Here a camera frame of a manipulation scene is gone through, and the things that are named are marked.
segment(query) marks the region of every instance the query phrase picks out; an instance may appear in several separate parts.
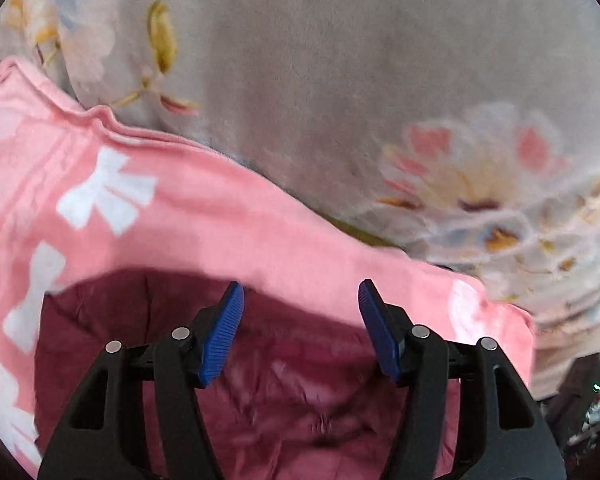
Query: ribbed blue surface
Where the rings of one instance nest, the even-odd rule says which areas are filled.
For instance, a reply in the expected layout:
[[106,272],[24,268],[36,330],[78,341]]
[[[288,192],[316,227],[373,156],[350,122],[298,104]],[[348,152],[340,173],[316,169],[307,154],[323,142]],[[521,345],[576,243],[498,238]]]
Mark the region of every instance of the ribbed blue surface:
[[244,311],[244,291],[240,285],[232,290],[224,309],[211,329],[202,353],[202,367],[198,375],[203,386],[209,386],[220,372],[234,342]]
[[373,295],[365,282],[360,283],[358,288],[358,306],[365,321],[366,331],[376,350],[380,369],[395,383],[401,374],[400,347],[382,317],[381,309],[384,305],[378,305],[373,300]]

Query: floral fabric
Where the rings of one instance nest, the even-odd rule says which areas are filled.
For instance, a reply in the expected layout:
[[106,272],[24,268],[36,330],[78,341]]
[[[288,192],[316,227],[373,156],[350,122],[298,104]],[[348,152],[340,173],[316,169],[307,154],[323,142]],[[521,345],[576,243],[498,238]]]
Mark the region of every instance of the floral fabric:
[[561,352],[538,376],[600,330],[595,0],[7,0],[8,54],[480,279]]

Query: pink fabric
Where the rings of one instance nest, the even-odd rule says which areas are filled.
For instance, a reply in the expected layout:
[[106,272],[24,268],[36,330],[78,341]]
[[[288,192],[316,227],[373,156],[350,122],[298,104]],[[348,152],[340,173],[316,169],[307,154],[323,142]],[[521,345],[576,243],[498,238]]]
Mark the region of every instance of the pink fabric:
[[[84,111],[27,62],[4,60],[0,437],[32,475],[44,292],[127,267],[237,280],[280,309],[312,315],[317,326],[319,316],[358,328],[358,283],[371,278],[387,302],[444,338],[496,338],[523,379],[530,377],[530,319],[488,302],[477,280],[364,246],[224,156],[122,126],[105,107]],[[441,463],[448,466],[449,455]]]

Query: silver rivet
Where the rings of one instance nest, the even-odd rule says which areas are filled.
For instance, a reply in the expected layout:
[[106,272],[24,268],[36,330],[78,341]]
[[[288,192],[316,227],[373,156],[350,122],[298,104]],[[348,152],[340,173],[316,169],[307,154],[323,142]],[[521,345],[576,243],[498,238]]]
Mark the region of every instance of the silver rivet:
[[426,339],[431,331],[424,325],[416,325],[411,329],[411,333],[418,339]]
[[109,341],[104,349],[110,354],[115,354],[118,350],[122,348],[122,343],[120,341]]
[[173,329],[173,332],[171,332],[171,337],[173,337],[177,341],[181,341],[182,339],[186,339],[187,337],[189,337],[190,333],[191,332],[186,326],[179,326]]
[[495,350],[498,347],[498,343],[496,343],[496,340],[492,339],[490,337],[482,338],[482,340],[480,341],[480,345],[485,350],[491,350],[491,351]]

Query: maroon fabric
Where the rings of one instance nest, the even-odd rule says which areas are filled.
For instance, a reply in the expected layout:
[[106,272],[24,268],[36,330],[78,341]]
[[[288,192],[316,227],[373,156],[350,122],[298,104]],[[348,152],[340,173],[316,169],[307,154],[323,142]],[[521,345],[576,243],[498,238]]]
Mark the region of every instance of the maroon fabric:
[[[216,303],[226,285],[138,269],[47,296],[35,368],[41,450],[108,341],[155,341]],[[379,478],[404,391],[379,373],[364,330],[254,292],[245,299],[224,371],[198,395],[226,478]],[[152,469],[165,476],[151,384],[144,392]]]

